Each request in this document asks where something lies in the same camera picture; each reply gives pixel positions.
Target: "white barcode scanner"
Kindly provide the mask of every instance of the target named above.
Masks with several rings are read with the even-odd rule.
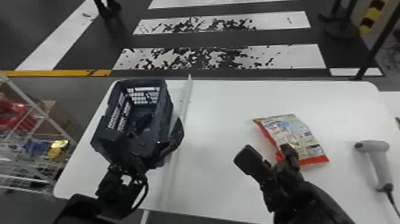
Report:
[[[386,151],[389,150],[389,147],[390,145],[387,142],[375,140],[360,141],[354,145],[356,150],[370,155],[379,181],[376,187],[377,191],[386,192],[393,189],[392,174],[386,157]]]

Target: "black metal pole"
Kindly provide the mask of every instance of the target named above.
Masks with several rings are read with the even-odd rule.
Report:
[[[354,11],[355,4],[357,3],[357,0],[351,0],[349,3],[349,6],[347,7],[345,18],[340,22],[340,29],[345,30],[347,25],[351,23],[351,14]]]
[[[318,14],[321,20],[326,22],[331,22],[341,19],[342,14],[338,15],[338,12],[342,0],[335,0],[333,4],[331,3],[332,2],[329,2],[329,4],[325,7],[325,9],[321,10],[320,13]]]
[[[335,3],[333,3],[332,10],[331,10],[331,15],[336,15],[339,11],[340,3],[342,3],[342,0],[335,0]]]
[[[333,37],[342,39],[357,37],[360,32],[351,22],[351,14],[353,13],[356,4],[357,0],[351,0],[347,6],[344,18],[341,21],[327,24],[326,32]]]
[[[400,2],[397,4],[395,11],[393,12],[392,16],[390,17],[389,21],[386,23],[385,28],[383,28],[382,32],[380,33],[378,39],[375,41],[372,49],[368,52],[367,59],[365,60],[364,65],[359,69],[357,75],[355,77],[351,77],[350,80],[361,80],[367,71],[368,67],[371,64],[371,61],[374,60],[375,55],[378,53],[379,49],[382,47],[383,43],[385,42],[386,38],[389,36],[390,32],[392,31],[393,27],[397,23],[400,17]]]

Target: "person's leg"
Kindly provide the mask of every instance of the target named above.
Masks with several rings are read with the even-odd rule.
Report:
[[[117,1],[115,0],[107,0],[107,6],[111,9],[111,10],[121,10],[121,4],[119,4]]]
[[[101,0],[94,0],[97,9],[99,10],[99,14],[103,17],[113,17],[115,16],[115,12],[108,9]]]

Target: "crosswalk stripe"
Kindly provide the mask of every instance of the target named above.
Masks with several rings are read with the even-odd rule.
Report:
[[[329,69],[332,76],[355,76],[359,69],[352,68],[335,68]],[[379,68],[369,68],[365,72],[365,76],[383,76]]]
[[[124,49],[113,70],[324,69],[317,44]]]
[[[245,4],[254,2],[276,2],[293,0],[153,0],[149,9],[154,8],[177,8],[194,7],[205,5]]]
[[[134,35],[310,28],[304,11],[141,20]]]
[[[82,3],[16,70],[51,70],[97,17],[93,0]]]

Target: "snack bag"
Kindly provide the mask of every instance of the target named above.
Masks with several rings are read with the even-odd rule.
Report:
[[[300,166],[329,161],[308,126],[294,114],[253,119],[253,121],[277,149],[277,161],[283,159],[280,145],[285,143],[290,144],[299,154]]]

